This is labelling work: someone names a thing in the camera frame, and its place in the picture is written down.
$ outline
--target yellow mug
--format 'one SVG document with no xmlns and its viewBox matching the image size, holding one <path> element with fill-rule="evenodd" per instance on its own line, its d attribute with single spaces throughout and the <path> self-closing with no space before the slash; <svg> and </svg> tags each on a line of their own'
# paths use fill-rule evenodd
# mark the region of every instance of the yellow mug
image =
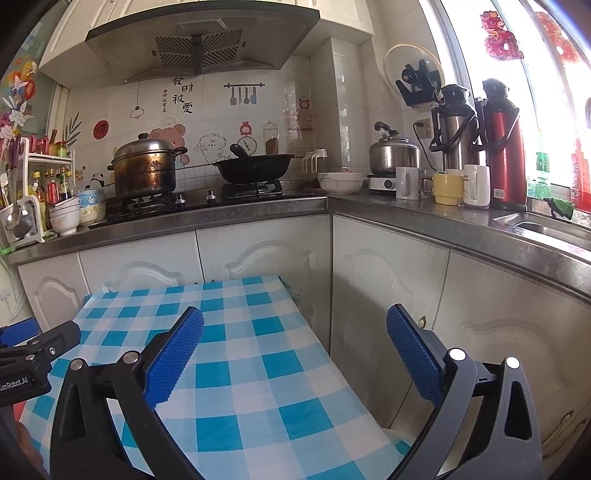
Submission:
<svg viewBox="0 0 591 480">
<path fill-rule="evenodd" d="M 449 173 L 433 174 L 435 202 L 442 205 L 460 205 L 464 196 L 464 177 Z"/>
</svg>

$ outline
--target red paper cutting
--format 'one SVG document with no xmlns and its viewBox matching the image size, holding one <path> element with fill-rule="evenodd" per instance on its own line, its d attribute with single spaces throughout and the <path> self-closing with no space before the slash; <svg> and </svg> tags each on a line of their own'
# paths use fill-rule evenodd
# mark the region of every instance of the red paper cutting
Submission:
<svg viewBox="0 0 591 480">
<path fill-rule="evenodd" d="M 488 33 L 488 38 L 484 41 L 486 52 L 497 60 L 521 60 L 523 53 L 517 46 L 517 40 L 513 32 L 506 30 L 505 22 L 499 16 L 498 12 L 484 12 L 482 27 Z"/>
</svg>

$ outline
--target range hood vent grille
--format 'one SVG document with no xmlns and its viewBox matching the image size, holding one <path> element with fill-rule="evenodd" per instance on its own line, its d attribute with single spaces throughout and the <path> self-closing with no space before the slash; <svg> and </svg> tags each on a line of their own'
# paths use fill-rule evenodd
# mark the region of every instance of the range hood vent grille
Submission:
<svg viewBox="0 0 591 480">
<path fill-rule="evenodd" d="M 192 70 L 191 37 L 156 37 L 156 48 L 162 66 L 171 69 Z M 242 29 L 204 35 L 203 68 L 236 60 L 242 42 Z"/>
</svg>

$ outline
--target pot handle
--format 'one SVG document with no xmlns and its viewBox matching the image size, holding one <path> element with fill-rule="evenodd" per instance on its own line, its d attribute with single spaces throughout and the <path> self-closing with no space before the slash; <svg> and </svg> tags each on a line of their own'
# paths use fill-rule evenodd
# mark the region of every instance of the pot handle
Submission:
<svg viewBox="0 0 591 480">
<path fill-rule="evenodd" d="M 177 147 L 173 150 L 173 155 L 175 157 L 178 157 L 179 155 L 185 155 L 185 153 L 187 153 L 189 150 L 187 149 L 187 147 Z"/>
</svg>

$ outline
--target white bowl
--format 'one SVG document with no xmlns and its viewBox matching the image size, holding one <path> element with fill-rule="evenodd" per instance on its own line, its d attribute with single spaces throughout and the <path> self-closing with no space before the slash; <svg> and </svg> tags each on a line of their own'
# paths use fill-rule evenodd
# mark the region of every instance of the white bowl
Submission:
<svg viewBox="0 0 591 480">
<path fill-rule="evenodd" d="M 75 212 L 64 213 L 51 217 L 51 226 L 60 234 L 60 236 L 71 235 L 76 233 L 76 229 L 80 225 L 80 209 Z"/>
<path fill-rule="evenodd" d="M 59 210 L 54 210 L 49 212 L 49 218 L 54 218 L 60 215 L 65 215 L 67 213 L 79 212 L 80 205 L 74 205 L 72 207 L 62 208 Z"/>
<path fill-rule="evenodd" d="M 319 173 L 320 187 L 328 193 L 355 193 L 363 186 L 363 174 L 352 171 Z"/>
<path fill-rule="evenodd" d="M 63 202 L 56 203 L 54 206 L 49 207 L 49 212 L 57 212 L 64 208 L 71 208 L 74 206 L 80 206 L 80 199 L 78 197 L 72 197 L 71 199 L 64 200 Z"/>
</svg>

